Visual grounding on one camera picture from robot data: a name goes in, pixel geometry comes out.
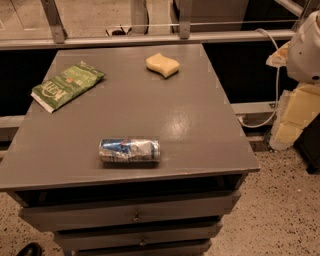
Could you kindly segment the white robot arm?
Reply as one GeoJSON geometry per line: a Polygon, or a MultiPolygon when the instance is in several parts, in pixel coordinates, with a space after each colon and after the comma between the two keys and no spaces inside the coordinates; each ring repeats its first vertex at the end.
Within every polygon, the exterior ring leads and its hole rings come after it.
{"type": "Polygon", "coordinates": [[[286,67],[298,82],[280,96],[269,144],[274,150],[291,147],[320,114],[320,11],[311,13],[292,39],[270,55],[268,66],[286,67]]]}

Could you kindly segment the yellow foam padded gripper finger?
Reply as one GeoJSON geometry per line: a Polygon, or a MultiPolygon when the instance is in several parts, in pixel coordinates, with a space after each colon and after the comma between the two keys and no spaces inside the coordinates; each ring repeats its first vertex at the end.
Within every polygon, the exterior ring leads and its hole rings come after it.
{"type": "Polygon", "coordinates": [[[269,145],[274,150],[291,147],[319,114],[319,84],[299,83],[293,91],[284,90],[271,129],[269,145]]]}

